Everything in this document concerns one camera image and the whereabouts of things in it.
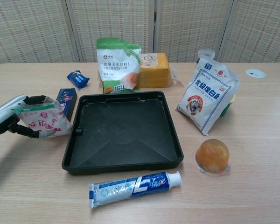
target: corn starch bag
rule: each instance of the corn starch bag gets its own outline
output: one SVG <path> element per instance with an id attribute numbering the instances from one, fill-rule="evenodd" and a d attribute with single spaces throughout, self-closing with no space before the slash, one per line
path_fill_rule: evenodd
<path id="1" fill-rule="evenodd" d="M 118 38 L 97 40 L 98 71 L 104 93 L 132 92 L 140 71 L 141 47 Z"/>
<path id="2" fill-rule="evenodd" d="M 189 116 L 202 134 L 208 135 L 238 87 L 237 75 L 224 64 L 201 57 L 176 110 Z"/>

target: toothpaste tube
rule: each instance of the toothpaste tube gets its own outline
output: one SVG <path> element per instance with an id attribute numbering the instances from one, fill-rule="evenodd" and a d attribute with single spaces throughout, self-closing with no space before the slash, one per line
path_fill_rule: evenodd
<path id="1" fill-rule="evenodd" d="M 178 171 L 174 174 L 162 172 L 120 181 L 91 183 L 89 185 L 89 207 L 92 209 L 130 197 L 170 190 L 181 184 L 182 178 Z"/>

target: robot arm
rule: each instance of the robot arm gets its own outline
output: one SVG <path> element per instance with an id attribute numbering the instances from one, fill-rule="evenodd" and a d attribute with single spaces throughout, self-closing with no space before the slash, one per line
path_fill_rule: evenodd
<path id="1" fill-rule="evenodd" d="M 10 131 L 12 133 L 18 133 L 31 138 L 45 138 L 54 134 L 54 130 L 39 132 L 33 131 L 31 128 L 22 125 L 18 125 L 17 123 L 20 121 L 20 118 L 11 110 L 24 105 L 41 104 L 44 102 L 53 102 L 53 100 L 44 95 L 35 97 L 20 95 L 0 106 L 0 134 Z"/>

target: white sticker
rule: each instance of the white sticker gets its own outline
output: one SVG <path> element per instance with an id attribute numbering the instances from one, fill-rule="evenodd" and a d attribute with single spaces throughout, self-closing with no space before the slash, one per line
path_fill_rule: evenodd
<path id="1" fill-rule="evenodd" d="M 125 90 L 123 84 L 114 86 L 114 91 L 123 91 L 123 90 Z"/>
<path id="2" fill-rule="evenodd" d="M 247 69 L 246 74 L 253 77 L 253 78 L 264 78 L 266 74 L 258 69 Z"/>

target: orange jelly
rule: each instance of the orange jelly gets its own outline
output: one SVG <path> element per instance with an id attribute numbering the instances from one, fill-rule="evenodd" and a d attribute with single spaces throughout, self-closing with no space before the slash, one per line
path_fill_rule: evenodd
<path id="1" fill-rule="evenodd" d="M 229 150 L 218 139 L 209 139 L 196 152 L 197 163 L 207 172 L 219 174 L 228 166 Z"/>

